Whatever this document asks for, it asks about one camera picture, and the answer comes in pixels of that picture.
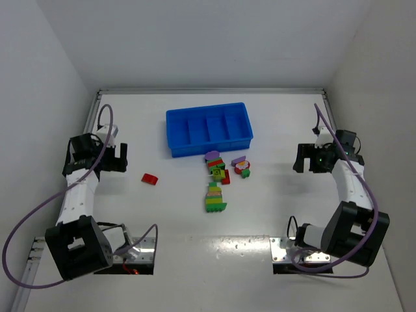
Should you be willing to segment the red curved lego brick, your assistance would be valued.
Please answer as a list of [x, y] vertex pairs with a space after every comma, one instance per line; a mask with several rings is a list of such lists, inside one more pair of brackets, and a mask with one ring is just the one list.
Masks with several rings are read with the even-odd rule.
[[158, 180], [159, 178], [157, 176], [145, 173], [142, 176], [141, 182], [147, 183], [149, 185], [156, 185]]

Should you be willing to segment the red flower lego brick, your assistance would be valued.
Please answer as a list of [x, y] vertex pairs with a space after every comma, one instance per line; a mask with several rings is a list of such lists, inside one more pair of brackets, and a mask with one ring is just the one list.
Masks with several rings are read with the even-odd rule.
[[249, 161], [241, 161], [241, 162], [238, 162], [235, 165], [235, 173], [242, 174], [242, 172], [244, 170], [247, 170], [249, 168], [250, 168], [250, 162]]

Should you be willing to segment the lime green lego brick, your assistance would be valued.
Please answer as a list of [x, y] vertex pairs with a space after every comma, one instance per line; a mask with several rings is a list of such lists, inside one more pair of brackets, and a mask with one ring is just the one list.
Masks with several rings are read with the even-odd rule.
[[211, 174], [213, 176], [213, 181], [215, 182], [221, 182], [226, 178], [225, 170], [221, 168], [213, 168]]

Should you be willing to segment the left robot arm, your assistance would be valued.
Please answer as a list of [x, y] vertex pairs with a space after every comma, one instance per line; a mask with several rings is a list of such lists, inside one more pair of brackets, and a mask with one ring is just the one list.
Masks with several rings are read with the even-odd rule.
[[129, 244], [125, 226], [101, 229], [93, 218], [95, 192], [100, 173], [125, 172], [127, 144], [115, 144], [117, 129], [70, 138], [62, 171], [69, 186], [55, 226], [45, 240], [63, 280], [109, 268], [113, 253]]

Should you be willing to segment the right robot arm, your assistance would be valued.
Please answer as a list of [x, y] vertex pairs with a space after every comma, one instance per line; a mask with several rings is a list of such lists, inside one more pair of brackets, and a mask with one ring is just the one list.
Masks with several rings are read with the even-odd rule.
[[342, 258], [369, 232], [374, 218], [372, 200], [361, 183], [364, 160], [354, 149], [356, 133], [337, 130], [335, 136], [348, 160], [325, 127], [314, 129], [317, 141], [299, 144], [293, 170], [304, 171], [304, 160], [309, 159], [309, 171], [314, 174], [330, 173], [335, 180], [340, 204], [325, 227], [303, 224], [296, 230], [294, 245], [316, 248], [325, 254]]

